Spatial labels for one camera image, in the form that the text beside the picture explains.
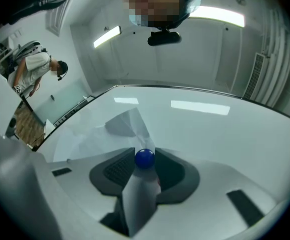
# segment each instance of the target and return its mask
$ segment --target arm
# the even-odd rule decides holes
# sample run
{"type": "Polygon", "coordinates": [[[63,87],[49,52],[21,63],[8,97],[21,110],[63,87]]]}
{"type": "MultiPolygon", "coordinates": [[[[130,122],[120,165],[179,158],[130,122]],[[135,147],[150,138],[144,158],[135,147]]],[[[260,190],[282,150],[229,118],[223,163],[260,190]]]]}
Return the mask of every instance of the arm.
{"type": "Polygon", "coordinates": [[[37,90],[38,84],[40,82],[42,77],[37,78],[37,80],[35,81],[35,85],[34,85],[34,89],[29,93],[29,96],[32,97],[32,95],[34,94],[34,92],[37,90]]]}
{"type": "Polygon", "coordinates": [[[23,58],[18,66],[13,86],[18,85],[18,81],[25,69],[26,69],[26,61],[25,58],[23,58]]]}

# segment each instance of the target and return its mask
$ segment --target black slot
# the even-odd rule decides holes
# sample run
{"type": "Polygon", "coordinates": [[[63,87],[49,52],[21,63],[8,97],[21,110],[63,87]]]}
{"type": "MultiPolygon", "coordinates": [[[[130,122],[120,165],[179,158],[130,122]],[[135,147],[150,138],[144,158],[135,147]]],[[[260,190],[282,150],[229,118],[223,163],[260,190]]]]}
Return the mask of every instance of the black slot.
{"type": "Polygon", "coordinates": [[[242,190],[229,192],[227,196],[249,227],[253,226],[264,217],[264,214],[242,190]]]}
{"type": "Polygon", "coordinates": [[[67,173],[70,173],[71,172],[71,169],[69,168],[62,168],[62,169],[59,169],[59,170],[53,170],[52,173],[55,177],[57,176],[60,176],[60,175],[63,175],[63,174],[67,174],[67,173]]]}

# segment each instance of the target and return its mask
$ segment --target fluorescent light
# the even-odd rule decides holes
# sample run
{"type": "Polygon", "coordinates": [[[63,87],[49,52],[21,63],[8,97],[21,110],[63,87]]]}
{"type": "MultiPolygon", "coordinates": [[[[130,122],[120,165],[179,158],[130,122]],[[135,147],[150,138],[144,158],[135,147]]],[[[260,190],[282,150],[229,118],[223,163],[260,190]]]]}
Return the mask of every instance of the fluorescent light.
{"type": "Polygon", "coordinates": [[[136,98],[114,98],[116,103],[139,104],[136,98]]]}
{"type": "Polygon", "coordinates": [[[108,31],[107,33],[103,34],[99,39],[97,39],[94,42],[94,47],[98,47],[100,46],[102,43],[106,42],[107,40],[120,35],[121,34],[121,28],[120,26],[116,26],[113,29],[111,29],[110,31],[108,31]]]}
{"type": "Polygon", "coordinates": [[[217,104],[172,100],[171,107],[182,110],[193,110],[218,115],[228,115],[230,107],[217,104]]]}
{"type": "Polygon", "coordinates": [[[189,17],[218,20],[228,22],[242,28],[245,27],[245,17],[242,14],[215,7],[200,6],[196,11],[192,12],[189,17]]]}

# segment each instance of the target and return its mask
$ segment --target wooden floor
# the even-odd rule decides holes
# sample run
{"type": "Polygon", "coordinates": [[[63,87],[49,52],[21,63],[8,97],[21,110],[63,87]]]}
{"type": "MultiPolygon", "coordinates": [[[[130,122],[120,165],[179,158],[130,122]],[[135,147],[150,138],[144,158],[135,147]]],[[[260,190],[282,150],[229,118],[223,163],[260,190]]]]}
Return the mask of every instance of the wooden floor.
{"type": "MultiPolygon", "coordinates": [[[[2,66],[7,68],[7,62],[3,61],[2,66]]],[[[16,119],[16,134],[26,143],[32,147],[40,145],[44,140],[44,136],[41,136],[44,131],[44,127],[34,117],[25,104],[15,111],[16,119]]]]}
{"type": "Polygon", "coordinates": [[[25,104],[16,109],[16,134],[32,147],[40,145],[44,140],[42,136],[44,127],[38,122],[25,104]]]}

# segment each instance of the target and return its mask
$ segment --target person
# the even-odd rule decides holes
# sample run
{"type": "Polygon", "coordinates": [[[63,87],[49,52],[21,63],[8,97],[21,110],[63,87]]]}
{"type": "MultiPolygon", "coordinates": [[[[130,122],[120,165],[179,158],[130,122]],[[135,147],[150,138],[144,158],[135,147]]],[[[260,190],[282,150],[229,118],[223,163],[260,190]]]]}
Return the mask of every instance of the person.
{"type": "Polygon", "coordinates": [[[201,0],[124,0],[129,19],[138,26],[175,29],[200,5],[201,0]]]}
{"type": "Polygon", "coordinates": [[[23,58],[17,70],[8,77],[8,83],[15,91],[19,90],[17,93],[23,94],[33,86],[29,93],[31,97],[37,90],[42,76],[48,71],[51,75],[59,77],[68,71],[68,66],[61,60],[57,61],[47,52],[40,52],[23,58]]]}

